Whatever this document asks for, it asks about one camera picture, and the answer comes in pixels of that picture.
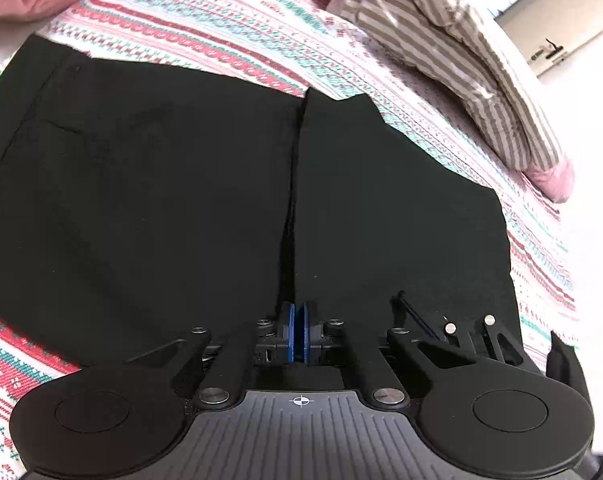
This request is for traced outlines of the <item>black pants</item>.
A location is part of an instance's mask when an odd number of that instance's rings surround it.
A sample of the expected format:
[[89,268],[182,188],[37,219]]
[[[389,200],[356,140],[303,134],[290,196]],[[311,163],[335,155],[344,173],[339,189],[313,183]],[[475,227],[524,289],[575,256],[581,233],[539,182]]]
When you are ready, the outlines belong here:
[[497,195],[368,96],[296,98],[37,36],[0,76],[0,318],[67,361],[308,301],[382,334],[399,294],[521,330]]

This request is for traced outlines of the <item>patterned bed sheet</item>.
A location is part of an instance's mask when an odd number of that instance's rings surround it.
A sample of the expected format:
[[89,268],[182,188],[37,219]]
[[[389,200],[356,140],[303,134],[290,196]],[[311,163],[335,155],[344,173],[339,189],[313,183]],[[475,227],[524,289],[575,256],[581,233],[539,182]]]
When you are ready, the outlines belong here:
[[[89,58],[200,70],[296,98],[368,96],[387,125],[497,195],[521,327],[509,332],[543,370],[542,353],[524,346],[537,333],[524,314],[567,303],[561,269],[537,249],[553,210],[355,29],[310,0],[81,0],[32,36]],[[260,367],[233,406],[185,404],[166,367],[130,365],[134,356],[67,361],[0,318],[0,479],[581,479],[597,471],[589,405],[567,385],[457,347],[472,363],[432,370],[419,405],[369,406],[336,368],[300,361],[301,305],[294,361]]]

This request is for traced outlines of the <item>striped beige folded bedding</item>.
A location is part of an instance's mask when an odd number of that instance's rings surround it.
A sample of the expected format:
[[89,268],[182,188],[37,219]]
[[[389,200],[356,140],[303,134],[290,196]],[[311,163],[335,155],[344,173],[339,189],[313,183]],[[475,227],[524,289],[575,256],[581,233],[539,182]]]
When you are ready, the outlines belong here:
[[458,96],[505,166],[561,161],[539,80],[478,0],[331,0],[329,9]]

